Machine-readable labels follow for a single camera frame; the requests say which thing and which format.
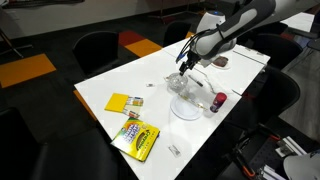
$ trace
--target small bottle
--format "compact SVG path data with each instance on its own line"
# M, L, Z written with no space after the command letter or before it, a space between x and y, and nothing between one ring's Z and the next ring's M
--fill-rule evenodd
M214 98L210 110L214 113L218 112L219 108L222 106L226 99L227 95L222 92L219 92L217 96Z

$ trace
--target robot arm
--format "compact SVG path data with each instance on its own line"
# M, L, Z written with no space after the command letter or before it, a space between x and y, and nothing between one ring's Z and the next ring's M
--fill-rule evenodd
M187 46L188 60L180 67L180 75L187 69L192 69L201 59L208 61L216 55L232 49L235 38L241 34L265 24L286 19L294 14L305 11L320 3L320 0L253 0L227 21L208 23L219 14L206 14L200 21L198 32Z

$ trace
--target clear glass bowl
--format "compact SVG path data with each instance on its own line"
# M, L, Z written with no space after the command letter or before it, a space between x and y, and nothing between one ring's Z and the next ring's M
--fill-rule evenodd
M168 88L176 93L182 92L188 84L188 78L179 73L172 73L168 77Z

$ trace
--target floor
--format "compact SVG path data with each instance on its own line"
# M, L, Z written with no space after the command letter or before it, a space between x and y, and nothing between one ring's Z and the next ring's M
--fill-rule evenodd
M230 7L232 5L218 5L218 10L228 17L230 16ZM192 23L190 31L195 32L200 19L200 15L184 13L166 20L167 22L174 20L190 22ZM16 45L31 43L34 46L33 49L20 51L25 57L44 53L56 70L3 88L2 92L0 91L0 95L4 96L9 106L17 107L20 110L38 142L58 141L86 131L95 127L96 122L73 93L75 90L74 84L85 79L71 51L76 40L92 31L123 32L132 30L150 41L162 45L166 27L167 25L163 24L159 19L150 18L144 14L15 39L13 43ZM2 50L3 48L4 44L0 43L0 49ZM123 64L138 58L136 54L120 45L118 54ZM318 142L320 142L320 114L318 109L320 105L319 58L320 53L313 52L292 69L284 70L299 84L301 97L294 106L281 115L281 118L286 122ZM18 59L17 55L9 53L0 57L0 65L14 62ZM234 131L232 128L227 128L227 125L222 125L218 131L225 131L223 139L218 138L219 132L215 132L213 138L208 140L197 153L197 156L193 159L193 164L189 163L185 168L186 171L180 173L178 179L184 179L183 177L185 176L191 177L192 175L189 174L188 168L193 168L194 171L196 166L202 167L196 170L197 174L203 174L203 172L207 172L206 170L212 171L211 174L205 175L207 178L212 178L219 172L219 167L213 165L212 159L214 159L213 156L223 151L218 152L216 147L211 147L210 141L218 141L218 146L225 146L225 142L229 138L233 138L229 137L229 135Z

